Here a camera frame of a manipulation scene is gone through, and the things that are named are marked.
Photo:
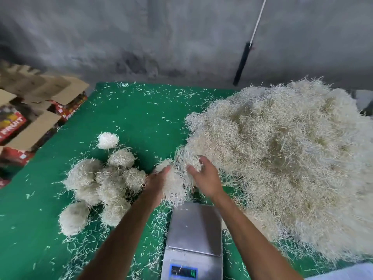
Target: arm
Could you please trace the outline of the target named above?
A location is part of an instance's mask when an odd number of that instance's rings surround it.
[[[84,268],[79,280],[126,279],[145,224],[163,197],[163,181],[169,170],[168,166],[158,174],[148,176],[143,193]]]
[[[205,156],[201,156],[200,162],[203,163],[201,172],[193,166],[188,166],[188,172],[218,208],[250,277],[255,280],[303,279],[224,192],[215,166]]]

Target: white cord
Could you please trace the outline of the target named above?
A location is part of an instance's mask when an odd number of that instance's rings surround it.
[[[258,24],[259,24],[259,21],[260,21],[260,18],[261,18],[261,13],[263,13],[263,9],[264,9],[264,5],[266,4],[266,1],[267,0],[264,0],[263,1],[263,5],[261,6],[261,10],[260,10],[260,13],[259,13],[259,16],[258,16],[258,20],[257,20],[257,23],[255,24],[255,28],[254,28],[254,32],[253,32],[253,35],[251,36],[251,40],[250,40],[250,48],[253,44],[253,40],[254,40],[254,35],[255,35],[255,32],[258,28]]]

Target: weighing scale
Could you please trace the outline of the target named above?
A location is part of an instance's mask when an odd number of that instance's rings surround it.
[[[161,280],[223,279],[221,217],[214,206],[193,202],[174,208]]]

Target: green tabletop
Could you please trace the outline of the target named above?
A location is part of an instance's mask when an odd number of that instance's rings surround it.
[[[184,118],[188,113],[200,112],[212,99],[234,92],[122,82],[97,84],[89,100],[0,190],[0,280],[74,278],[106,238],[109,230],[99,221],[100,206],[92,210],[86,229],[71,240],[59,234],[58,226],[59,213],[73,199],[72,192],[65,192],[59,183],[65,171],[78,159],[106,161],[110,153],[95,147],[99,133],[116,133],[122,145],[133,148],[136,166],[150,172],[160,158],[173,157],[176,148],[185,144],[188,130]],[[196,200],[205,202],[198,196]],[[169,213],[169,208],[161,206],[147,222],[130,272],[133,279],[160,278]],[[225,278],[247,279],[229,236],[224,236],[223,243]],[[335,268],[317,254],[291,263],[304,277]]]

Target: gray wall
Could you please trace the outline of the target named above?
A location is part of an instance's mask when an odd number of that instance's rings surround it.
[[[263,0],[0,0],[7,55],[90,82],[233,88]],[[268,0],[239,87],[373,89],[373,0]]]

